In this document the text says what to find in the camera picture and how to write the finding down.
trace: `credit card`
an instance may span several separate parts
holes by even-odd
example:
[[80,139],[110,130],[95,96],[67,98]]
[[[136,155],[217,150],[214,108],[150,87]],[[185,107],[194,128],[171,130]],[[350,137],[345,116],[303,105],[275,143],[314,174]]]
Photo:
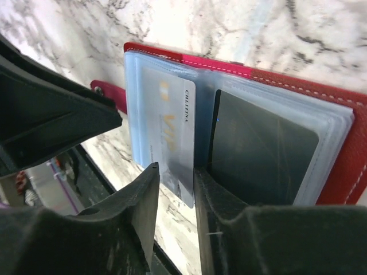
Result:
[[142,85],[150,162],[161,182],[193,207],[195,83],[148,67]]
[[319,143],[301,125],[216,92],[208,170],[250,205],[291,205]]

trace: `red leather cover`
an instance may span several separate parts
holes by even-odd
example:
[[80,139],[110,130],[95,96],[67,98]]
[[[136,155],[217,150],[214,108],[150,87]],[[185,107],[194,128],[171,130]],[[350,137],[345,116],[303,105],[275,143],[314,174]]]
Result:
[[124,45],[124,51],[127,52],[129,50],[158,56],[196,68],[235,74],[267,85],[282,87],[296,93],[302,93],[353,108],[356,117],[354,124],[317,204],[355,204],[358,201],[367,186],[367,172],[365,172],[367,169],[367,95],[249,68],[236,63],[171,52],[134,42]]

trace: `dark gray card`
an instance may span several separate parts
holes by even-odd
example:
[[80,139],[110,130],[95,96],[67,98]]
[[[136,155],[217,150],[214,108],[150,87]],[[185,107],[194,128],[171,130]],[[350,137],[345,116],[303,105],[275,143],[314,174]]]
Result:
[[291,205],[319,142],[318,135],[218,90],[208,170],[249,204]]

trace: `white marble countertop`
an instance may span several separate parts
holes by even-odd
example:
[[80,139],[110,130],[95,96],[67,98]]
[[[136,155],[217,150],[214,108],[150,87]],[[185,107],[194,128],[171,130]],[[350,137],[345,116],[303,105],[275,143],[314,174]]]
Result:
[[[85,86],[124,87],[122,47],[136,41],[367,93],[366,14],[366,0],[1,0],[0,32]],[[123,118],[83,144],[117,189],[142,170]],[[183,274],[200,274],[195,209],[164,187],[155,238]]]

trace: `white stitching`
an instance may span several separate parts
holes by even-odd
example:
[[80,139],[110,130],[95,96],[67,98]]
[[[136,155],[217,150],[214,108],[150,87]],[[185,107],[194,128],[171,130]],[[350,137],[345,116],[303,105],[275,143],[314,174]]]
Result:
[[[129,51],[129,50],[137,50],[137,51],[139,51],[139,52],[143,52],[143,53],[148,53],[148,54],[152,54],[152,55],[154,55],[154,56],[160,56],[161,54],[158,54],[158,53],[152,53],[152,52],[148,52],[148,51],[146,51],[146,50],[140,50],[140,49],[135,49],[135,48],[129,48],[129,49],[127,49],[126,51]],[[171,57],[168,57],[168,59],[171,59],[171,60],[174,60],[174,61],[177,61],[177,62],[180,62],[180,60],[178,60],[178,59],[175,59],[175,58],[171,58]],[[191,62],[191,61],[187,61],[187,60],[182,60],[183,62],[185,62],[185,63],[190,63],[190,64],[195,64],[195,65],[201,65],[201,66],[206,66],[206,67],[208,67],[208,68],[213,68],[213,69],[218,69],[218,70],[225,70],[225,71],[227,71],[227,72],[230,72],[230,73],[235,73],[235,74],[241,74],[241,75],[244,75],[244,76],[250,76],[250,75],[248,75],[247,73],[240,73],[240,72],[236,72],[236,71],[232,71],[232,70],[227,70],[227,69],[224,69],[224,68],[219,68],[219,67],[214,67],[214,66],[210,66],[210,65],[207,65],[207,64],[202,64],[202,63],[196,63],[196,62]],[[270,82],[271,80],[269,80],[269,79],[264,79],[264,78],[262,78],[262,77],[257,77],[257,76],[253,76],[253,78],[259,78],[260,80],[265,80],[266,82]],[[279,85],[283,85],[284,87],[289,87],[289,84],[284,84],[284,83],[281,83],[281,82],[279,82],[278,83]],[[298,88],[299,90],[303,90],[303,88],[301,88],[301,87],[296,87],[296,86],[291,86],[293,89],[296,89],[296,88]],[[314,93],[315,95],[320,95],[320,93],[319,92],[317,92],[317,91],[313,91],[312,93]],[[332,98],[332,99],[335,99],[335,97],[334,96],[332,96],[332,95],[329,95],[329,97],[330,98]],[[364,104],[364,103],[362,103],[362,102],[357,102],[357,101],[353,101],[353,100],[351,100],[351,99],[347,99],[347,100],[345,100],[345,99],[342,99],[341,97],[338,97],[337,98],[339,101],[347,101],[348,103],[354,103],[354,104],[357,104],[357,105],[359,105],[359,106],[363,106],[363,107],[367,107],[367,104]]]
[[362,178],[362,176],[363,176],[364,172],[366,171],[366,169],[367,169],[367,164],[365,164],[365,165],[363,166],[363,169],[362,169],[362,171],[361,171],[361,173],[360,173],[360,176],[358,177],[358,179],[357,179],[357,181],[355,182],[355,184],[352,186],[352,189],[350,189],[349,194],[348,194],[348,196],[346,197],[346,199],[345,199],[345,201],[344,201],[344,204],[346,204],[346,202],[348,201],[349,197],[350,197],[350,196],[351,196],[351,194],[353,193],[354,189],[356,189],[356,187],[358,186],[358,184],[359,184],[359,182],[361,181],[361,178]]
[[[151,52],[148,52],[148,51],[146,51],[146,50],[140,50],[140,49],[135,49],[135,48],[129,48],[129,49],[127,49],[126,51],[129,51],[129,50],[136,50],[136,51],[138,51],[138,52],[143,52],[143,53],[152,54],[153,56],[161,56],[161,54],[158,54],[158,53],[151,53]],[[175,59],[175,58],[168,57],[168,59],[171,59],[171,60],[174,60],[174,61],[180,62],[180,60]],[[250,76],[250,75],[249,75],[249,74],[247,74],[247,73],[240,73],[240,72],[236,72],[236,71],[234,71],[234,70],[227,70],[227,69],[224,69],[224,68],[219,68],[219,67],[209,66],[209,65],[207,65],[207,64],[196,63],[196,62],[192,62],[192,61],[188,61],[188,60],[182,60],[182,62],[190,63],[190,64],[194,64],[194,65],[207,66],[208,68],[213,68],[213,69],[218,69],[218,70],[225,70],[226,72],[229,72],[229,73],[235,73],[235,74],[240,74],[240,75],[242,75],[242,76]]]

